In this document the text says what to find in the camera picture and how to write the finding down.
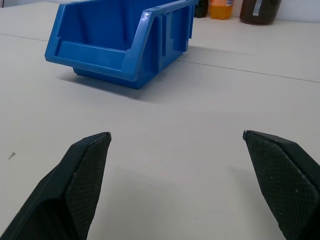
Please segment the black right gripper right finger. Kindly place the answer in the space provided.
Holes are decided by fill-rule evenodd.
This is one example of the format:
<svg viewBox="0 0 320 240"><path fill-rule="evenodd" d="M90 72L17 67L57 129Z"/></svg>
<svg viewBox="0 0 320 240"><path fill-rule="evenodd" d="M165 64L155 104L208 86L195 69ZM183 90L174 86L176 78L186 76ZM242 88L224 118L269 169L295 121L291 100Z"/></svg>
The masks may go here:
<svg viewBox="0 0 320 240"><path fill-rule="evenodd" d="M296 142L245 130L261 193L286 240L320 240L320 165Z"/></svg>

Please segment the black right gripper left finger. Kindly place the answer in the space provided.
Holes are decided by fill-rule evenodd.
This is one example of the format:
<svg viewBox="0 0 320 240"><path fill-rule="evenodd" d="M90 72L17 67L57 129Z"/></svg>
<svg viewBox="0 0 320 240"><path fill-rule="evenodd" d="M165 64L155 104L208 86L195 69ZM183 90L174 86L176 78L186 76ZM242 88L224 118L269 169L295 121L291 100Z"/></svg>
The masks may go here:
<svg viewBox="0 0 320 240"><path fill-rule="evenodd" d="M34 188L0 240L87 240L101 194L112 135L72 144Z"/></svg>

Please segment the blue plastic storage bin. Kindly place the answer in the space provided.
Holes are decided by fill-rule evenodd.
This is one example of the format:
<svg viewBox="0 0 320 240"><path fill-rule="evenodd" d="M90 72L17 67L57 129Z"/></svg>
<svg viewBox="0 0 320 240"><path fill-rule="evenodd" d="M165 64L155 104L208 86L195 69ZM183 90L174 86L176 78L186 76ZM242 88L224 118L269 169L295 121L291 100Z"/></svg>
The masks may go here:
<svg viewBox="0 0 320 240"><path fill-rule="evenodd" d="M79 76L140 89L188 50L198 1L61 4L45 59Z"/></svg>

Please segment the dark brown jar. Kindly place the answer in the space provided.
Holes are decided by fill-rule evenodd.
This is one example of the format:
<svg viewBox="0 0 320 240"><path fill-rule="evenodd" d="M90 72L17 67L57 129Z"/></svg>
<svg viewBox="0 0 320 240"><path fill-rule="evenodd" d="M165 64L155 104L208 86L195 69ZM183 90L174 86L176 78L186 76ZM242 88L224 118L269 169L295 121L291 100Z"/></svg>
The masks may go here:
<svg viewBox="0 0 320 240"><path fill-rule="evenodd" d="M282 0L243 0L239 19L250 25L271 25Z"/></svg>

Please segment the orange drink bottle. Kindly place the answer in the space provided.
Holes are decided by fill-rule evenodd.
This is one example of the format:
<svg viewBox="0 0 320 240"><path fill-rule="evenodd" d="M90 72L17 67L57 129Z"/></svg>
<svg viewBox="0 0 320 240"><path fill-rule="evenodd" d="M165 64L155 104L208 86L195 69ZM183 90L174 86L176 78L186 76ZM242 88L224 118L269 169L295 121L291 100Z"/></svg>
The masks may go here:
<svg viewBox="0 0 320 240"><path fill-rule="evenodd" d="M227 20L231 17L234 0L210 0L210 18Z"/></svg>

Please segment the dark glass bottle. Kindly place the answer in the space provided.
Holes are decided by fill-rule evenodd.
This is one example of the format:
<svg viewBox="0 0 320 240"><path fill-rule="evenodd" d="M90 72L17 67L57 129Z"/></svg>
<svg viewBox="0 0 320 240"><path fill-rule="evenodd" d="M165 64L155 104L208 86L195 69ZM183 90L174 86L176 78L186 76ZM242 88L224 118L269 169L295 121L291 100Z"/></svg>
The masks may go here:
<svg viewBox="0 0 320 240"><path fill-rule="evenodd" d="M209 10L209 0L198 0L194 9L195 18L205 18Z"/></svg>

